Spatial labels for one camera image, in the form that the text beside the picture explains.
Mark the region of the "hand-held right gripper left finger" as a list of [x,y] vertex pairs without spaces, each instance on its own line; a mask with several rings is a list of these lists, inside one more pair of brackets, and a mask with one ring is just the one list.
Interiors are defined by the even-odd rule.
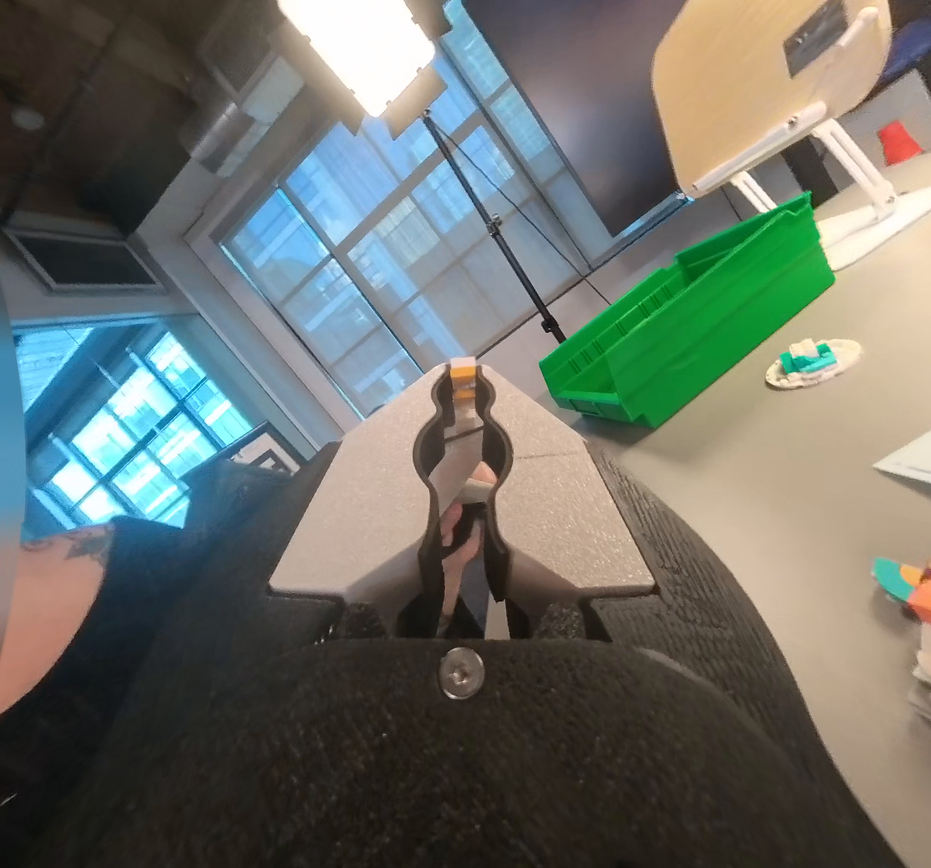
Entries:
[[430,476],[445,454],[441,364],[346,434],[274,569],[277,595],[336,598],[397,618],[417,596],[442,602]]

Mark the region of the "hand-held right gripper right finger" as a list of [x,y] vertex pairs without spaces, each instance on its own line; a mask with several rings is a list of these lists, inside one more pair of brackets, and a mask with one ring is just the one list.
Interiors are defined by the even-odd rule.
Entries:
[[484,562],[497,601],[549,606],[647,594],[655,579],[588,444],[490,367],[476,408],[487,500]]

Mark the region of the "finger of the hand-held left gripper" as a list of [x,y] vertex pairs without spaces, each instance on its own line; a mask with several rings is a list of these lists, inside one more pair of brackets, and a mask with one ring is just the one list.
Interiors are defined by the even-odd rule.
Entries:
[[429,476],[438,506],[487,503],[497,474],[484,459],[483,438],[483,429],[471,429],[445,439],[444,454]]

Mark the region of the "orange and white lego piece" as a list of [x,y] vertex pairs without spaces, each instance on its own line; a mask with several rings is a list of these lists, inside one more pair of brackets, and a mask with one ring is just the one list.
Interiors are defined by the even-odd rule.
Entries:
[[446,428],[445,438],[451,441],[482,427],[482,419],[476,409],[477,363],[475,358],[451,359],[449,380],[452,416]]

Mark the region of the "white and teal lego build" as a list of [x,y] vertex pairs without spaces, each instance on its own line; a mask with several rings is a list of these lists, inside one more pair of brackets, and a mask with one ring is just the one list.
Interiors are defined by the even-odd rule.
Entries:
[[764,380],[781,391],[817,386],[848,372],[862,356],[862,347],[854,340],[805,339],[782,352],[767,368]]

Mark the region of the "colourful lego assembly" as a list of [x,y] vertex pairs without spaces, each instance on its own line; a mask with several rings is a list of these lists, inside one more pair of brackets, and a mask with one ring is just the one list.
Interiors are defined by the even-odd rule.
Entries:
[[930,624],[930,563],[913,566],[875,558],[871,576],[889,598],[905,607],[923,624]]

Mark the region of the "person's left hand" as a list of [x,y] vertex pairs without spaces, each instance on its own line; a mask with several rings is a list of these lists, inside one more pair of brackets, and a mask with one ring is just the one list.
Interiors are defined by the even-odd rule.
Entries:
[[484,516],[485,506],[481,503],[451,503],[440,518],[441,557],[446,559],[464,547]]

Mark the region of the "black light stand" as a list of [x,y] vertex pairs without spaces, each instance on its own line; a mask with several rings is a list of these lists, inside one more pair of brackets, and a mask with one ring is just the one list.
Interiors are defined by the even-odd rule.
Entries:
[[436,124],[436,121],[432,117],[431,111],[428,107],[423,110],[421,114],[421,120],[425,129],[436,143],[437,149],[439,150],[446,164],[449,166],[453,176],[459,183],[460,187],[462,187],[466,197],[478,213],[483,226],[487,231],[487,234],[497,247],[499,253],[506,260],[508,267],[517,277],[518,282],[522,290],[527,294],[530,303],[535,308],[536,312],[540,315],[542,330],[546,334],[550,335],[558,345],[562,345],[566,341],[565,333],[555,316],[547,307],[540,293],[532,284],[527,272],[525,269],[523,269],[520,262],[518,261],[518,257],[516,257],[511,247],[507,243],[502,231],[500,217],[490,214],[482,200],[479,198],[478,193],[475,191],[474,187],[471,186],[465,171],[457,162],[457,159],[449,146],[447,137]]

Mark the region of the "green plastic bin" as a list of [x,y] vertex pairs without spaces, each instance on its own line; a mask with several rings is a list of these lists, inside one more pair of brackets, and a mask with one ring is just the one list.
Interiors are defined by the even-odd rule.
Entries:
[[540,370],[560,408],[657,429],[834,282],[804,192],[676,255]]

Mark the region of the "white paper instruction sheet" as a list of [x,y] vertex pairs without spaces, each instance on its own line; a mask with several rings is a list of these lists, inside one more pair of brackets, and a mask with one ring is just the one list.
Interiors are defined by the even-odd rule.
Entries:
[[885,455],[872,465],[879,474],[930,496],[930,432]]

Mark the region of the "person's black shirt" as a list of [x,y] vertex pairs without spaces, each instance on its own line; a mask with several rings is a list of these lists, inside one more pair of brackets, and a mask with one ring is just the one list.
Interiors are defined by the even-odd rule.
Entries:
[[20,545],[2,646],[2,866],[99,752],[193,572],[180,529],[117,517]]

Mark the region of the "large dark screen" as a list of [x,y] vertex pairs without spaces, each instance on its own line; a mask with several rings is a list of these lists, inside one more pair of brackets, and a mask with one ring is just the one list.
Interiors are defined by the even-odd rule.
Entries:
[[651,74],[686,1],[464,0],[613,236],[679,188]]

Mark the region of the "studio light panel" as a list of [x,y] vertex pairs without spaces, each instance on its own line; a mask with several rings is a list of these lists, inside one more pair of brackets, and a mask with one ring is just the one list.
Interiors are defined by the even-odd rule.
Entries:
[[446,90],[434,67],[451,29],[439,0],[274,1],[285,58],[352,129],[379,118],[397,138]]

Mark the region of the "red plastic cup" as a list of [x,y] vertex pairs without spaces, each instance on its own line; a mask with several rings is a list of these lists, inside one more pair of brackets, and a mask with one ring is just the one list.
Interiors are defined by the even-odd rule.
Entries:
[[924,154],[924,149],[898,119],[878,129],[877,137],[887,167],[902,164]]

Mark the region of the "wooden board on white stand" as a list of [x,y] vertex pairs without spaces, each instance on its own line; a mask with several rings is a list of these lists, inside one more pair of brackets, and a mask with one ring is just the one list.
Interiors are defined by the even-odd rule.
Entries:
[[892,36],[888,0],[687,0],[651,71],[683,194],[730,185],[770,213],[751,170],[813,136],[867,197],[818,222],[833,271],[929,215],[929,187],[899,195],[839,122],[878,82]]

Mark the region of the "wall air vent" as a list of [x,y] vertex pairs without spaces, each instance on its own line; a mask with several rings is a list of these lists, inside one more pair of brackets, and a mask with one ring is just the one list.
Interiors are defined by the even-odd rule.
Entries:
[[7,227],[2,234],[21,265],[47,292],[166,292],[150,264],[125,241]]

